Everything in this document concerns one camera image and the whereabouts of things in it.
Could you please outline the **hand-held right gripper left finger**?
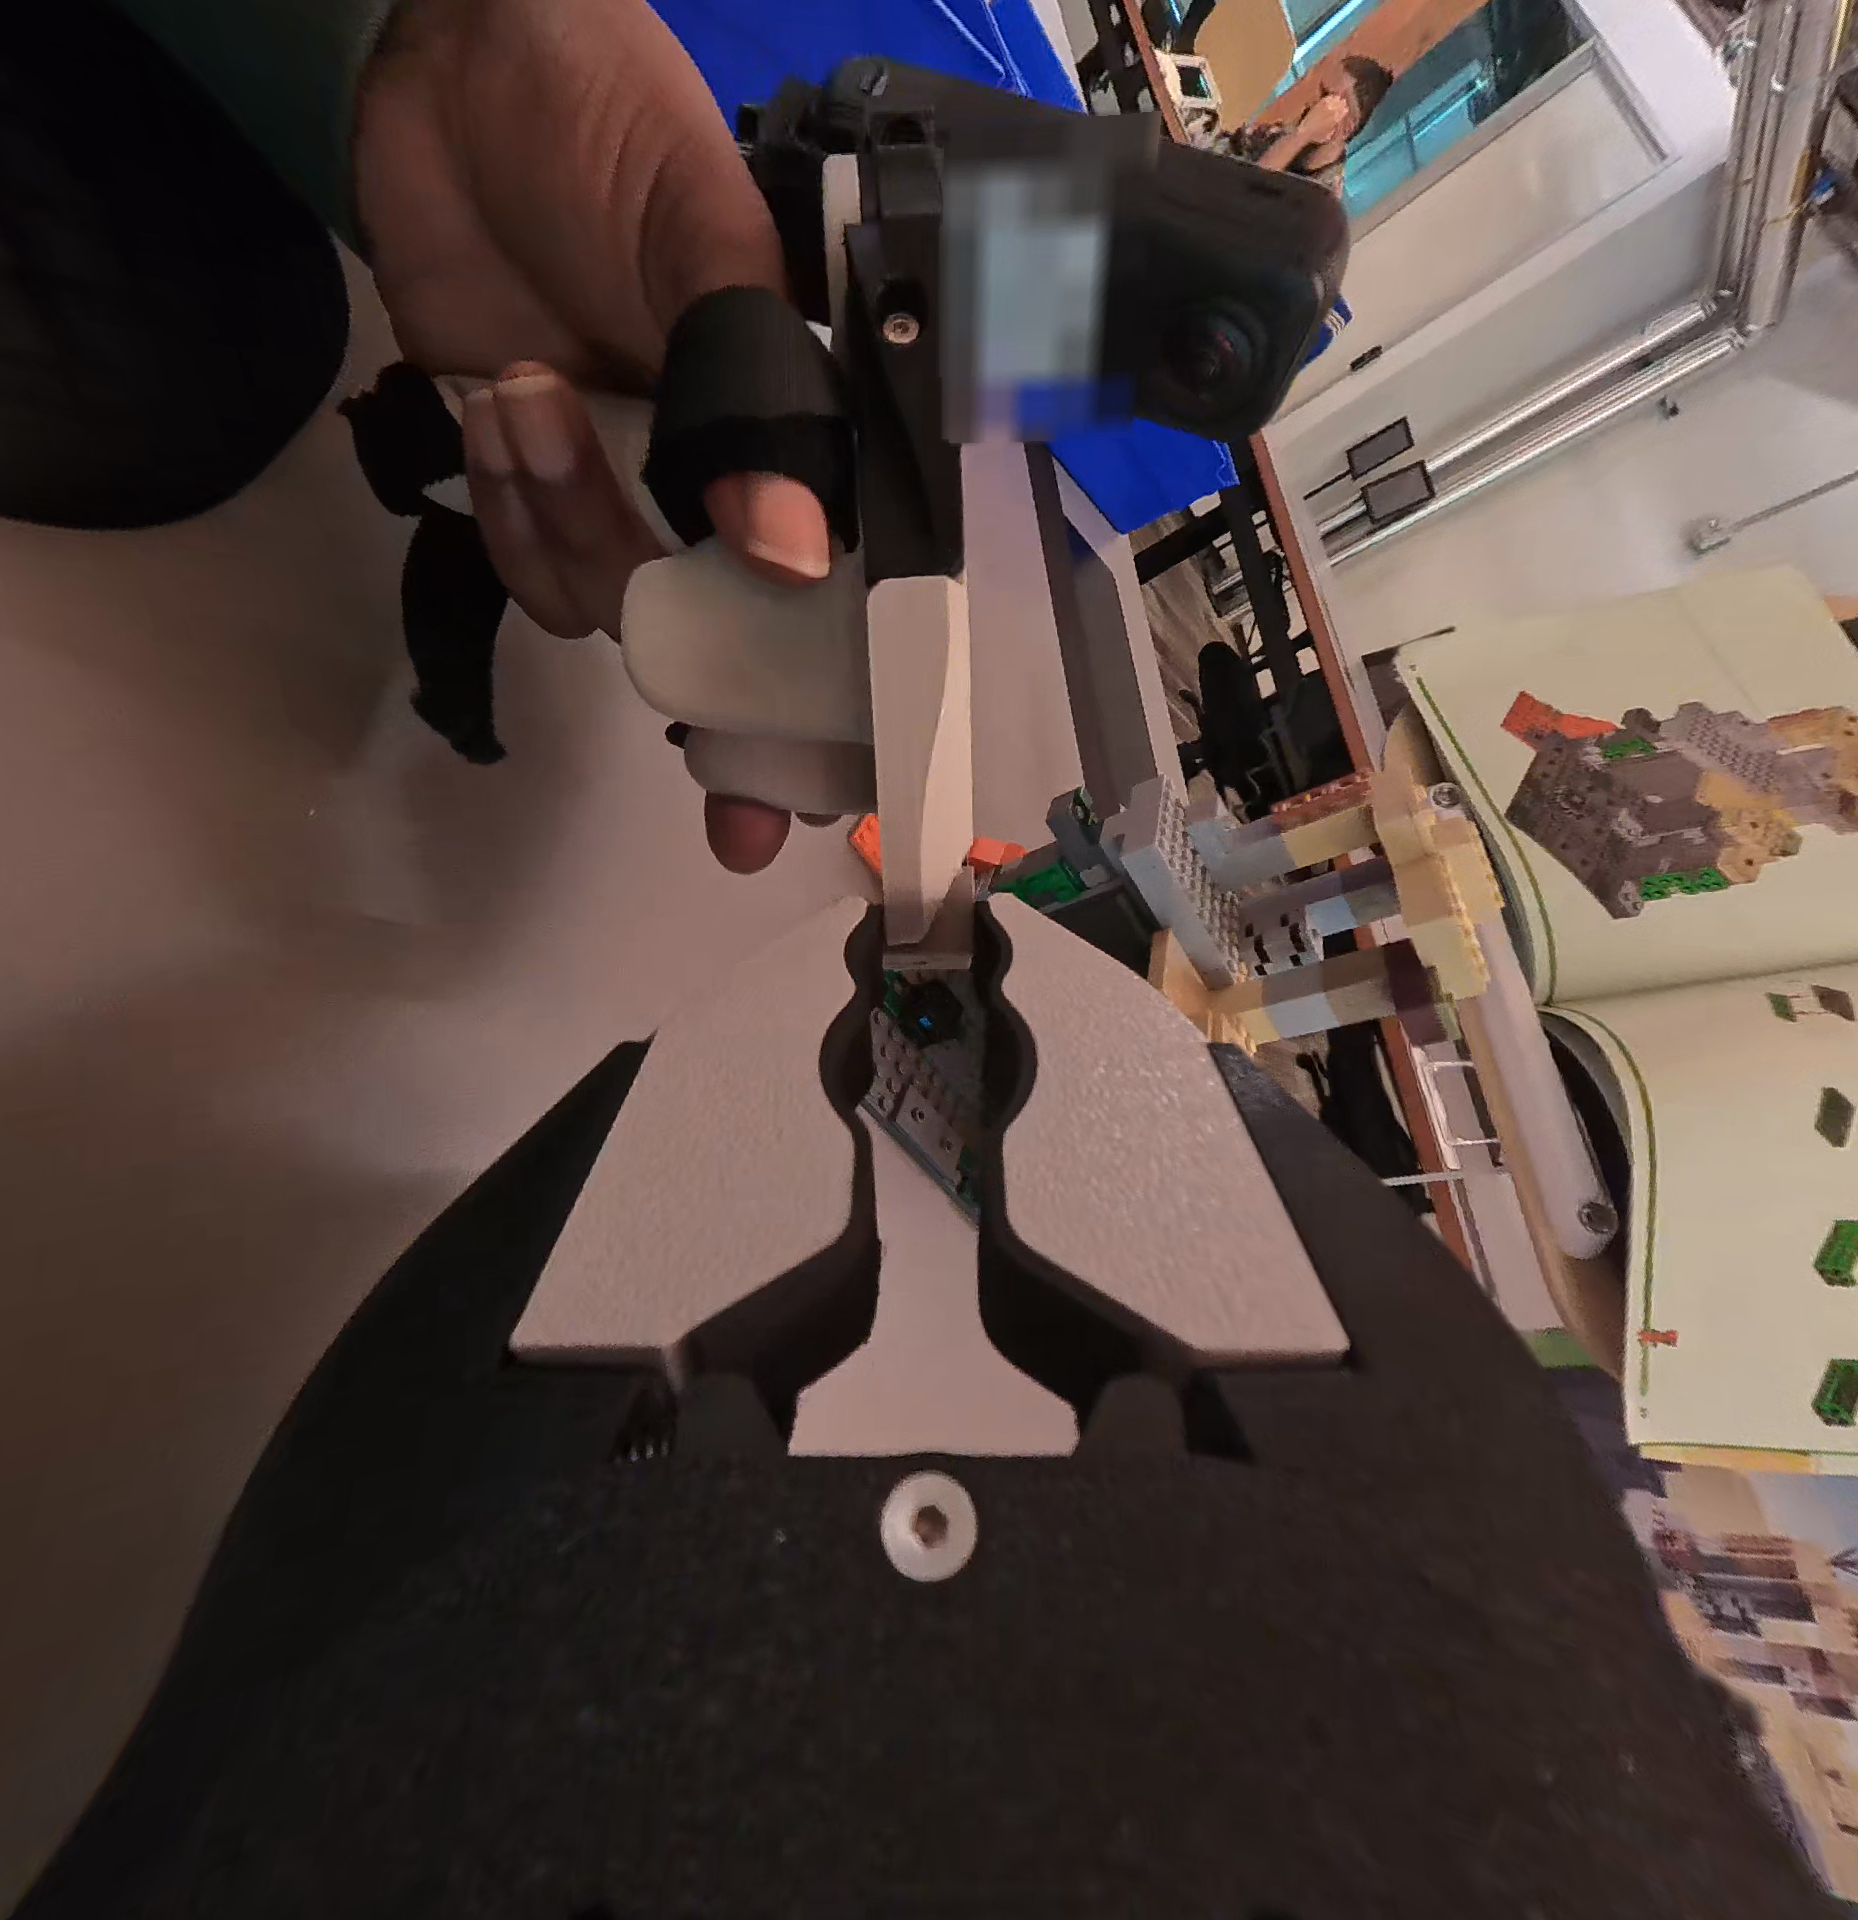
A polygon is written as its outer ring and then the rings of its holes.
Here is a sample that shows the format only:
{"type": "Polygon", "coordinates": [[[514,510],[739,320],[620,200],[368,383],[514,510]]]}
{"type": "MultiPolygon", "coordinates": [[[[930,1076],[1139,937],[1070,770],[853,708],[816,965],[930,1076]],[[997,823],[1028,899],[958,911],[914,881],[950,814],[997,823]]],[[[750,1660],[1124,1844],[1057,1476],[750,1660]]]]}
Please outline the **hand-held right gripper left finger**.
{"type": "Polygon", "coordinates": [[[778,1429],[864,1345],[880,1236],[856,1123],[883,909],[845,896],[733,960],[645,1047],[511,1355],[749,1380],[778,1429]]]}

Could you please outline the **person's left forearm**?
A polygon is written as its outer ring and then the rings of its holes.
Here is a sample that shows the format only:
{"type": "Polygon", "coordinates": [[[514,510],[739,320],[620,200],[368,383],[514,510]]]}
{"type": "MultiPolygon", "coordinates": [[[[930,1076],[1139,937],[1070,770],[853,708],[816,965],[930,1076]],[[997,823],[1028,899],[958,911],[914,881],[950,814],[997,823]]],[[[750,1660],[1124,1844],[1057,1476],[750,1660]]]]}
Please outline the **person's left forearm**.
{"type": "Polygon", "coordinates": [[[260,146],[293,193],[352,252],[357,212],[357,126],[371,62],[397,3],[262,3],[265,126],[260,146]]]}

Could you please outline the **brick building instruction booklet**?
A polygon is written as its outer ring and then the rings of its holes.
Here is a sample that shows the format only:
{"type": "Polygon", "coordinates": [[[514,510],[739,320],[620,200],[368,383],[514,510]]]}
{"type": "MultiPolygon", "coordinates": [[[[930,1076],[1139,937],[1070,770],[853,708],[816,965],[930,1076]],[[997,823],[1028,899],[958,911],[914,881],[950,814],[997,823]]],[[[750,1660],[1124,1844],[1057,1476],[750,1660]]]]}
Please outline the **brick building instruction booklet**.
{"type": "Polygon", "coordinates": [[[1393,670],[1625,1150],[1627,1435],[1858,1476],[1858,611],[1719,573],[1393,670]]]}

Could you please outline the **black office chair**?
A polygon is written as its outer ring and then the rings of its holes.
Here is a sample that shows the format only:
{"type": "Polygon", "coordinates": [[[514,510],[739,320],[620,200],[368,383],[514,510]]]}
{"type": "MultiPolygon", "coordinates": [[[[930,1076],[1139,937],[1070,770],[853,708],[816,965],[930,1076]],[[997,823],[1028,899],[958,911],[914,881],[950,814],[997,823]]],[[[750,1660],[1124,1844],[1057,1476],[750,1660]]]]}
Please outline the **black office chair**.
{"type": "Polygon", "coordinates": [[[1227,639],[1197,652],[1197,748],[1202,767],[1224,797],[1244,805],[1273,805],[1307,788],[1307,770],[1285,754],[1276,713],[1259,691],[1256,670],[1227,639]]]}

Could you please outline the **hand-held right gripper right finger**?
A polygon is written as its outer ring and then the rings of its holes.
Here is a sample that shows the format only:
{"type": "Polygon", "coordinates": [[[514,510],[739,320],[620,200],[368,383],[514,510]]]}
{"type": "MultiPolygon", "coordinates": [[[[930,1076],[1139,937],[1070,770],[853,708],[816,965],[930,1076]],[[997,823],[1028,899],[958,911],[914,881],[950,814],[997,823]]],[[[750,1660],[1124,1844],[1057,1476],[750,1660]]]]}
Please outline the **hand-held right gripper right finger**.
{"type": "Polygon", "coordinates": [[[1346,1361],[1346,1326],[1231,1083],[1158,987],[1007,899],[978,909],[988,1017],[977,1298],[1070,1407],[1153,1380],[1346,1361]]]}

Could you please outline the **toy brick castle model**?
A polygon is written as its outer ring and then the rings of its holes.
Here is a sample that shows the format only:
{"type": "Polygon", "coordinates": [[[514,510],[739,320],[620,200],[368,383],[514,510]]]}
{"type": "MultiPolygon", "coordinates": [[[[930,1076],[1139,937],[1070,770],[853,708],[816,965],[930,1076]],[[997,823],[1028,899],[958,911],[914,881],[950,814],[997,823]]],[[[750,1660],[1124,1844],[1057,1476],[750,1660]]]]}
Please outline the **toy brick castle model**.
{"type": "Polygon", "coordinates": [[[1113,822],[1063,791],[1050,826],[1035,851],[971,845],[978,902],[1032,906],[1208,1042],[1291,1051],[1329,1131],[1418,1210],[1495,1163],[1494,1136],[1444,1136],[1432,1082],[1494,981],[1506,906],[1453,785],[1357,773],[1243,822],[1152,778],[1113,822]]]}

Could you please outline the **green toy brick set box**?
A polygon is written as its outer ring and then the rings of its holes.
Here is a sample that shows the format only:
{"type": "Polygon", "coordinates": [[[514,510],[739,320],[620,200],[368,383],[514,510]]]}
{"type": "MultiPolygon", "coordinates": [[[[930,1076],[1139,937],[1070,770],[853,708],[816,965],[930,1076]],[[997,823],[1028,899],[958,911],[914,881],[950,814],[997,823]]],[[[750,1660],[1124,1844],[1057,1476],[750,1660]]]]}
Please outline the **green toy brick set box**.
{"type": "Polygon", "coordinates": [[[1641,1548],[1690,1660],[1745,1700],[1760,1796],[1858,1907],[1858,1478],[1665,1463],[1562,1329],[1527,1336],[1641,1548]]]}

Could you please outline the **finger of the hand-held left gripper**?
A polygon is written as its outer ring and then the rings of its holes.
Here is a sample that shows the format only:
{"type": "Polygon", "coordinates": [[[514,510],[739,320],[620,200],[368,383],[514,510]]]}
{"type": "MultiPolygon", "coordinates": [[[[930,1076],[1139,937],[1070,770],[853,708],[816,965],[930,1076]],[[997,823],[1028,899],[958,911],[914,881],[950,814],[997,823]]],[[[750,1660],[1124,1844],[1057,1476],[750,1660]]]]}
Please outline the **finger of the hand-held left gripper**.
{"type": "Polygon", "coordinates": [[[889,579],[869,591],[869,681],[883,899],[904,906],[904,937],[914,937],[974,838],[964,579],[889,579]]]}

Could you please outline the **person's left hand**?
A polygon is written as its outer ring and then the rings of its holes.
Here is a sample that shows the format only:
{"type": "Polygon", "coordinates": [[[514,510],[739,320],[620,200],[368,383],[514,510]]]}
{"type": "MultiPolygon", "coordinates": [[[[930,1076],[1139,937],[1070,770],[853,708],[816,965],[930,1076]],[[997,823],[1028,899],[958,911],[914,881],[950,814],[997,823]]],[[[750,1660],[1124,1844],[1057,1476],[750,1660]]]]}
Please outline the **person's left hand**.
{"type": "Polygon", "coordinates": [[[499,582],[556,637],[617,637],[664,550],[584,393],[651,389],[696,300],[788,291],[726,113],[645,3],[397,3],[352,155],[395,338],[463,392],[499,582]]]}

